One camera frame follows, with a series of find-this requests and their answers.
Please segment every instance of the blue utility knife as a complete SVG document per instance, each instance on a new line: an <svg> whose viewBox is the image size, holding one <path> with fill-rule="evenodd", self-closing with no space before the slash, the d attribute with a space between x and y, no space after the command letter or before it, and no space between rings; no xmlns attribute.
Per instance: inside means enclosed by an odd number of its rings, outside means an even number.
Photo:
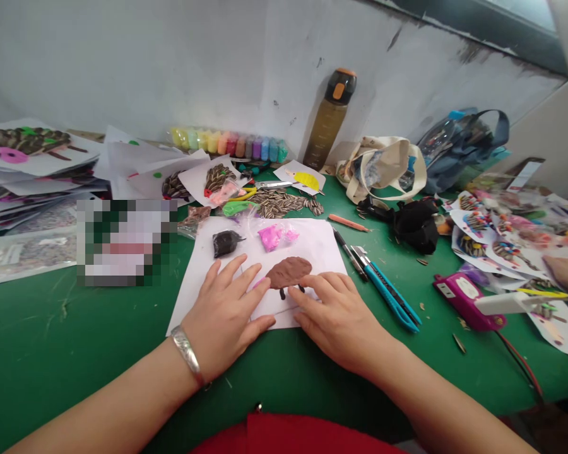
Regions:
<svg viewBox="0 0 568 454"><path fill-rule="evenodd" d="M364 271L402 325L411 332L418 332L418 326L422 325L423 322L421 322L421 319L413 308L410 307L404 297L400 295L379 267L370 261L361 248L352 246L352 250L355 252L355 255L357 255Z"/></svg>

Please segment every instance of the left hand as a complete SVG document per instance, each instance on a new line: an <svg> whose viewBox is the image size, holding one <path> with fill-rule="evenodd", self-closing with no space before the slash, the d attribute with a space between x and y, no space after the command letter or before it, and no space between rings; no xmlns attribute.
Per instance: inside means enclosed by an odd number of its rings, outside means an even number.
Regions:
<svg viewBox="0 0 568 454"><path fill-rule="evenodd" d="M245 260L246 254L239 255L221 273L221 260L217 260L206 274L196 303L181 322L207 383L225 372L259 334L276 323L273 315L249 322L271 281L263 279L246 293L261 264L254 264L233 280Z"/></svg>

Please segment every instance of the bangle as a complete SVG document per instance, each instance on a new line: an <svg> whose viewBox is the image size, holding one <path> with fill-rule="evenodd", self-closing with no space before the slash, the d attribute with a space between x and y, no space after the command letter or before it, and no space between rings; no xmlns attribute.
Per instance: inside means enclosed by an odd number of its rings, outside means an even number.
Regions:
<svg viewBox="0 0 568 454"><path fill-rule="evenodd" d="M194 375L194 378L198 382L198 385L203 387L206 382L204 377L202 376L202 372L200 372L200 365L198 364L198 359L196 358L196 354L194 353L193 349L191 348L191 344L189 343L189 339L185 335L185 332L181 328L181 326L175 326L172 331L170 332L172 336L172 340L175 341L175 345L179 349L181 356L185 359L185 362L191 369L191 373Z"/></svg>

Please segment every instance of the canvas tote bag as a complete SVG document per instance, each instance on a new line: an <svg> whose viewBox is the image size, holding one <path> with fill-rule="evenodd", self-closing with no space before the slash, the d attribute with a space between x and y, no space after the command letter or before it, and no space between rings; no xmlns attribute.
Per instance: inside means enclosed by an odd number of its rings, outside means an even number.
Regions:
<svg viewBox="0 0 568 454"><path fill-rule="evenodd" d="M408 169L409 158L414 157L415 181L405 192L398 179ZM405 201L419 193L427 183L425 160L418 146L404 137L363 137L350 158L339 161L336 178L347 188L347 197L358 204L370 194L383 201ZM370 189L392 186L401 192L392 197L377 197Z"/></svg>

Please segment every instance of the green tabletop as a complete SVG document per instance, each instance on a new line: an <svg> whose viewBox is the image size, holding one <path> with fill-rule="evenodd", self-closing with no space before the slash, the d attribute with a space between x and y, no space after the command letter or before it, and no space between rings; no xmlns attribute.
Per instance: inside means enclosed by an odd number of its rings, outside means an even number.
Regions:
<svg viewBox="0 0 568 454"><path fill-rule="evenodd" d="M494 414L532 407L535 395L497 336L464 331L458 314L431 284L434 274L452 274L461 264L450 240L441 238L423 266L416 251L392 241L388 225L360 219L334 178L327 177L324 192L319 200L326 212L320 218L334 213L371 228L364 233L336 226L348 244L366 249L423 319L420 333L403 329L373 285L362 282L343 257L382 325ZM186 214L184 207L180 219ZM308 209L291 215L312 216ZM76 267L0 284L0 452L113 380L164 339L193 247L193 241L180 237L172 249L173 266L163 268L160 283L152 287L77 287ZM527 359L545 399L567 398L568 355L546 343L525 315L508 320L502 332ZM321 417L389 442L410 434L403 414L377 388L339 368L300 329L282 329L262 335L207 392L188 401L146 452L188 451L243 421L257 402L268 412Z"/></svg>

